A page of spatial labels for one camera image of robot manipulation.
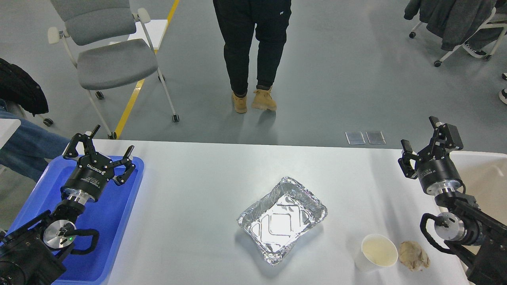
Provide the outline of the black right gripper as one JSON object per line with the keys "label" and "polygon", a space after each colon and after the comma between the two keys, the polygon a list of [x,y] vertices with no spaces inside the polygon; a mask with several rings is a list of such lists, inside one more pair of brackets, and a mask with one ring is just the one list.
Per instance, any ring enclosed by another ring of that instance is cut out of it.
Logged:
{"label": "black right gripper", "polygon": [[[398,159],[398,164],[405,177],[413,180],[418,178],[426,194],[457,191],[463,186],[463,181],[449,153],[463,149],[461,136],[456,126],[443,124],[435,116],[430,116],[429,121],[433,136],[424,148],[424,159],[439,160],[422,161],[422,150],[415,153],[410,142],[402,139],[402,156]],[[411,164],[412,160],[416,162],[415,167]]]}

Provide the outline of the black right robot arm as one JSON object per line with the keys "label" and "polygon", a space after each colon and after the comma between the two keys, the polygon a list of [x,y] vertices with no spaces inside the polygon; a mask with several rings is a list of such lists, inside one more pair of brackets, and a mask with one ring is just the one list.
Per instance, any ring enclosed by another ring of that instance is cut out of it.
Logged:
{"label": "black right robot arm", "polygon": [[456,126],[444,124],[435,116],[429,121],[433,135],[418,153],[408,140],[402,139],[399,166],[405,177],[419,180],[424,193],[435,198],[446,212],[424,213],[420,230],[437,250],[455,255],[467,266],[467,279],[476,285],[507,283],[507,228],[485,214],[476,199],[468,195],[451,151],[463,149]]}

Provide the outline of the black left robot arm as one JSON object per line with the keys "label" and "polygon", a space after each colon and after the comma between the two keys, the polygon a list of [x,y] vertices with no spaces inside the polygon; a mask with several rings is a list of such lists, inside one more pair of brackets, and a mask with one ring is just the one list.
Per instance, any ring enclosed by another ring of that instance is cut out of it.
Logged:
{"label": "black left robot arm", "polygon": [[69,255],[87,255],[96,249],[97,229],[77,228],[78,217],[87,202],[97,202],[109,181],[121,186],[136,169],[134,146],[120,160],[112,160],[95,150],[93,137],[99,125],[85,135],[77,133],[64,153],[76,167],[61,187],[61,202],[12,231],[2,239],[2,285],[50,285],[67,270],[63,261]]}

